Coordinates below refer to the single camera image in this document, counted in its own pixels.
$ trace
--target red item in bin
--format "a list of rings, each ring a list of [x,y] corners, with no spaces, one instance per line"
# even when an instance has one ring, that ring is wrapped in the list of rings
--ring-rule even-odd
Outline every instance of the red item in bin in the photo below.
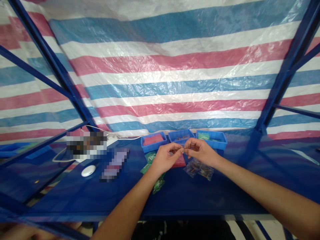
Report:
[[[143,139],[143,145],[146,146],[146,145],[153,144],[156,142],[161,142],[161,141],[163,141],[163,138],[162,138],[161,134],[158,133],[158,134],[155,134],[151,137],[145,137]]]
[[[183,154],[178,158],[178,160],[174,163],[174,165],[172,166],[172,168],[176,168],[176,167],[185,167],[186,166],[186,162],[184,160]]]

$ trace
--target red white and blue striped tarp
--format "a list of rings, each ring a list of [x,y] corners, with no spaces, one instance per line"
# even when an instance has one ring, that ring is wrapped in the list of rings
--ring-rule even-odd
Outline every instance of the red white and blue striped tarp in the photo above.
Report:
[[[309,0],[22,1],[97,125],[126,136],[253,128]],[[6,1],[1,45],[53,81]],[[320,31],[312,45],[320,42]],[[283,105],[319,112],[320,55]],[[81,120],[60,93],[1,58],[0,142],[37,141]],[[319,137],[320,123],[277,110],[274,139]]]

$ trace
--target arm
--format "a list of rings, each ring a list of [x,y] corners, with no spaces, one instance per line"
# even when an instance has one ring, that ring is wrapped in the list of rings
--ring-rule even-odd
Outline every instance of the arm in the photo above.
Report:
[[[161,174],[173,166],[182,152],[182,146],[176,143],[161,146],[151,167],[104,220],[91,240],[129,240],[154,184]]]
[[[186,154],[211,166],[258,201],[299,239],[320,239],[320,205],[219,156],[203,140],[189,139]]]

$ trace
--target blue tabletop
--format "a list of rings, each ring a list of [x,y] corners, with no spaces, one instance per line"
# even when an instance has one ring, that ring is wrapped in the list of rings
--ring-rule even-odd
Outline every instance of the blue tabletop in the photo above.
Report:
[[[224,157],[248,170],[320,203],[320,167],[253,130],[225,131]],[[140,140],[119,140],[110,147],[129,148],[129,159],[117,179],[100,182],[98,160],[72,170],[24,216],[33,221],[101,221],[142,177],[146,165]],[[88,165],[99,164],[90,177]],[[224,175],[211,181],[183,168],[170,169],[166,183],[150,195],[141,219],[269,219],[267,211]]]

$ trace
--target blue plastic bin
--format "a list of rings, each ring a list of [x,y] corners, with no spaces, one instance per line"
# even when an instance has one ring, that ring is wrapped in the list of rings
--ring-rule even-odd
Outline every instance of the blue plastic bin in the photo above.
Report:
[[[151,137],[151,136],[156,135],[156,134],[159,134],[159,133],[161,134],[162,138],[164,139],[163,141],[157,142],[157,143],[153,143],[153,144],[149,144],[149,145],[146,145],[146,146],[143,145],[143,140],[144,140],[146,137]],[[168,143],[168,140],[167,140],[167,137],[166,137],[166,135],[164,134],[164,132],[153,133],[153,134],[150,134],[150,135],[141,137],[141,147],[142,147],[142,150],[143,150],[144,153],[157,150],[157,149],[159,149],[159,147],[160,147],[161,145],[166,145],[167,143]]]
[[[169,136],[170,142],[175,142],[175,143],[178,143],[178,144],[184,144],[184,143],[186,143],[186,141],[187,141],[188,139],[175,141],[175,139],[176,139],[177,137],[189,136],[189,137],[195,138],[193,132],[191,132],[189,129],[180,130],[180,131],[175,131],[175,132],[169,132],[169,133],[168,133],[168,136]]]
[[[208,133],[210,136],[210,139],[216,139],[220,142],[205,140],[206,143],[213,149],[221,149],[225,150],[226,146],[228,144],[226,135],[224,135],[223,132],[212,132],[212,131],[203,131],[203,130],[197,130],[196,137],[198,138],[198,133]]]

